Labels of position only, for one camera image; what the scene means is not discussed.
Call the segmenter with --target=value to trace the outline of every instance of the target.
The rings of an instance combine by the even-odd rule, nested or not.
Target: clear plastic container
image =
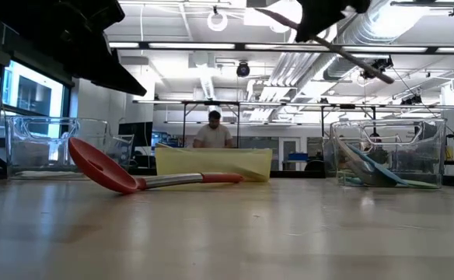
[[[112,136],[107,122],[70,117],[6,118],[9,179],[85,179],[73,163],[68,139],[80,138],[127,169],[133,135]]]
[[[442,186],[445,119],[340,121],[330,138],[341,185]]]

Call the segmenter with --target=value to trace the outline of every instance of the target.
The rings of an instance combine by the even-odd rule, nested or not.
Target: man
[[[232,136],[220,124],[220,113],[213,110],[208,115],[209,124],[202,127],[194,139],[194,148],[232,148]]]

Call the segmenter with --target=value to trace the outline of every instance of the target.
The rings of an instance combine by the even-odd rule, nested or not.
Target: ceiling
[[[373,0],[374,2],[387,2],[388,0]],[[274,5],[290,5],[299,7],[297,2],[292,0],[280,0]],[[208,26],[208,16],[212,11],[211,5],[200,5],[196,2],[163,2],[153,4],[153,1],[146,1],[145,5],[133,1],[121,2],[126,14],[125,19],[106,30],[109,41],[197,41],[197,42],[259,42],[259,43],[292,43],[291,31],[276,33],[273,29],[278,27],[269,19],[255,20],[253,25],[253,11],[246,9],[250,2],[234,1],[231,5],[218,3],[218,10],[227,16],[228,22],[223,31],[214,31]],[[428,9],[424,15],[416,21],[406,32],[402,32],[390,44],[418,44],[418,45],[454,45],[454,16],[448,16],[450,9]],[[214,16],[212,22],[220,23],[220,16]],[[393,28],[400,17],[392,18],[389,24]],[[347,29],[352,28],[359,18],[344,19],[338,23],[336,30],[340,33],[346,32],[345,23],[351,23]],[[274,52],[228,52],[228,51],[209,51],[208,66],[214,69],[208,74],[199,72],[194,65],[194,58],[191,56],[193,51],[121,51],[125,57],[147,57],[156,71],[159,80],[156,83],[155,93],[160,99],[197,99],[195,90],[201,89],[204,85],[205,75],[215,89],[232,89],[244,91],[241,98],[249,96],[248,82],[251,79],[267,80],[273,74],[278,65],[287,62],[281,58],[281,53]],[[321,57],[312,58],[307,65],[302,63],[301,69],[297,69],[297,63],[302,56],[292,57],[293,66],[288,66],[288,74],[295,75],[301,73],[301,78],[294,84],[294,89],[285,91],[289,98],[294,101],[298,96],[304,97],[299,102],[316,102],[320,96],[326,96],[331,103],[388,103],[392,102],[391,96],[408,90],[409,87],[423,85],[421,95],[425,103],[436,103],[439,101],[440,89],[438,86],[449,82],[449,78],[454,78],[454,56],[442,55],[392,55],[394,68],[386,71],[396,80],[392,85],[387,85],[376,79],[367,81],[366,84],[359,77],[359,70],[353,68],[340,81],[323,82],[325,84],[311,88],[310,94],[305,92],[308,89],[308,77],[311,71],[317,71],[317,64],[322,61]],[[247,61],[251,73],[250,77],[238,78],[236,69],[239,61]],[[254,86],[253,95],[261,95],[264,85]],[[259,101],[277,101],[274,99]]]

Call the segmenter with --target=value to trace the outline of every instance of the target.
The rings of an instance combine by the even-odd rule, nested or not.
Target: window
[[[60,117],[64,87],[18,62],[5,68],[2,102],[36,115]]]
[[[67,89],[61,83],[18,62],[11,61],[4,69],[2,102],[8,105],[6,106],[8,116],[61,117],[63,99],[68,98],[66,93]],[[39,136],[57,138],[60,135],[60,125],[32,124],[29,129]],[[0,136],[5,136],[3,112],[1,112]]]

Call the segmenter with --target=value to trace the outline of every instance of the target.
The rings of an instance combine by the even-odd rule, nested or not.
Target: pole
[[[183,104],[183,125],[182,125],[182,148],[186,147],[186,117],[187,103]]]
[[[372,119],[375,121],[375,106],[372,106]],[[377,134],[377,128],[374,125],[374,134]]]
[[[323,115],[323,107],[320,108],[320,117],[322,118],[321,123],[322,123],[322,138],[325,136],[325,128],[323,126],[323,119],[326,118]]]
[[[241,118],[241,105],[237,104],[237,148],[238,149],[241,149],[241,127],[240,127],[240,123],[239,123],[240,118]]]

